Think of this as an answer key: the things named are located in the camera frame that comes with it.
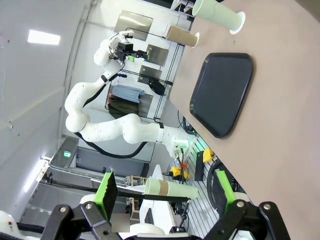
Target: black bag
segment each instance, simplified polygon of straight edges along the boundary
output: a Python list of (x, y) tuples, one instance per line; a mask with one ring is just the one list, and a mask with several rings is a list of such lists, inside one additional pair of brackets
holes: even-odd
[(158, 80), (149, 79), (148, 85), (151, 88), (151, 90), (154, 91), (156, 94), (160, 96), (165, 95), (166, 88)]

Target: paper cup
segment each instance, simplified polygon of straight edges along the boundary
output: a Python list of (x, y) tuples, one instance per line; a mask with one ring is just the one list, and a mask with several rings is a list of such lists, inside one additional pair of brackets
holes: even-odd
[(196, 0), (192, 15), (220, 24), (232, 31), (239, 29), (243, 21), (240, 15), (215, 0)]
[(158, 195), (160, 192), (160, 182), (152, 178), (148, 178), (145, 182), (144, 193), (149, 195)]
[(145, 194), (170, 196), (170, 197), (187, 197), (196, 199), (198, 189), (195, 186), (179, 184), (172, 181), (161, 181), (148, 178), (145, 182)]
[(176, 26), (170, 26), (165, 38), (169, 41), (190, 47), (195, 47), (198, 42), (198, 38), (195, 35)]
[(168, 181), (169, 191), (167, 196), (175, 197), (187, 197), (190, 199), (196, 199), (198, 197), (198, 188), (195, 186), (190, 186), (184, 184), (179, 184), (176, 182)]

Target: table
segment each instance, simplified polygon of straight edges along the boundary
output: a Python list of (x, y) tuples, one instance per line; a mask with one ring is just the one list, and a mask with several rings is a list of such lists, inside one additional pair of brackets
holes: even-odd
[[(213, 149), (255, 204), (275, 202), (291, 239), (319, 239), (320, 24), (293, 0), (225, 0), (244, 11), (236, 35), (196, 17), (170, 100)], [(255, 71), (234, 130), (214, 138), (189, 103), (209, 53), (252, 56)]]

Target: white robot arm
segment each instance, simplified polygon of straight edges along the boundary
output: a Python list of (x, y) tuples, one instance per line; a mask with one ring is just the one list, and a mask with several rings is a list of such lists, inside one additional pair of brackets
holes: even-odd
[(77, 83), (66, 98), (64, 107), (68, 112), (66, 128), (73, 133), (80, 133), (87, 142), (113, 140), (120, 135), (129, 144), (155, 142), (164, 144), (171, 157), (183, 148), (187, 152), (194, 136), (181, 128), (163, 126), (158, 123), (142, 124), (136, 114), (100, 123), (91, 123), (88, 114), (83, 112), (86, 101), (99, 94), (99, 90), (112, 81), (121, 70), (121, 63), (126, 56), (146, 57), (142, 51), (133, 51), (133, 44), (128, 42), (133, 31), (120, 32), (119, 35), (104, 40), (94, 54), (94, 62), (103, 67), (105, 73), (94, 83)]

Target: black bracket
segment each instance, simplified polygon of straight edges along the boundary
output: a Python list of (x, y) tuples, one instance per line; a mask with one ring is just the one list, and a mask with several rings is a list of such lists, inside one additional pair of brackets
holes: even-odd
[(265, 240), (267, 236), (272, 240), (290, 240), (277, 205), (270, 201), (259, 206), (244, 200), (234, 201), (204, 240), (229, 240), (235, 230), (249, 231), (256, 240)]
[(81, 233), (89, 231), (97, 240), (121, 240), (93, 201), (73, 209), (69, 205), (55, 206), (41, 240), (77, 240)]

